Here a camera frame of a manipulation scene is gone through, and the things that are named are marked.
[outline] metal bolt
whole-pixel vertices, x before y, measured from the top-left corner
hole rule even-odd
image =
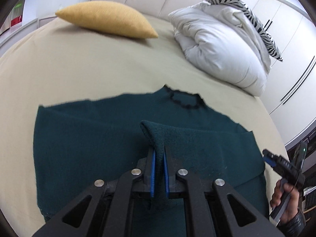
[[[132,175],[140,175],[142,171],[139,168],[134,168],[131,173]]]
[[[187,171],[186,169],[182,168],[182,169],[179,169],[179,170],[178,170],[178,174],[179,174],[179,175],[187,175],[187,174],[188,174],[188,171]]]
[[[225,184],[225,181],[223,179],[218,178],[215,180],[215,183],[218,186],[223,186]]]
[[[101,179],[96,180],[96,181],[94,182],[94,185],[95,185],[96,187],[101,187],[101,186],[104,185],[104,181],[101,180]]]

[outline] white comforter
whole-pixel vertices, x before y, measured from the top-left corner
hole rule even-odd
[[[202,2],[169,16],[175,39],[194,66],[254,96],[264,92],[269,54],[240,10]]]

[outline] beige bed sheet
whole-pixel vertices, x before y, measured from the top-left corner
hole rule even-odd
[[[208,106],[253,131],[260,150],[287,157],[259,98],[192,66],[170,23],[148,20],[158,39],[96,33],[56,19],[11,47],[0,59],[0,207],[20,237],[44,224],[36,203],[33,131],[37,108],[125,92],[154,92],[164,84],[199,93]],[[270,199],[278,175],[267,167]]]

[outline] folded blanket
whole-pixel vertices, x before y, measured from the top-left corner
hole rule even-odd
[[[208,7],[205,9],[208,14],[204,12],[202,8],[206,5],[195,5],[169,15],[176,29],[175,39],[194,66],[254,96],[260,96],[264,92],[271,63],[262,40],[258,38],[258,33],[255,35],[250,31],[252,26],[233,14],[232,10],[237,9],[209,6],[216,6],[222,14],[215,14],[223,21],[231,16],[230,21],[225,20],[230,26],[210,16]]]
[[[189,170],[202,178],[223,177],[267,213],[264,164],[252,133],[209,108],[199,95],[163,87],[155,93],[39,107],[34,165],[45,219],[96,179],[118,179],[133,169],[149,145],[156,149],[157,188],[152,202],[135,204],[134,236],[185,236],[182,201],[166,199],[161,188],[163,145]]]

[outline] green object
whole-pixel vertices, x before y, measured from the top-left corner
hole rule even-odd
[[[185,236],[182,200],[163,188],[163,146],[201,178],[223,178],[268,215],[265,166],[252,132],[199,95],[163,87],[38,109],[34,165],[38,206],[49,219],[96,179],[118,179],[156,149],[155,198],[137,201],[133,236]]]

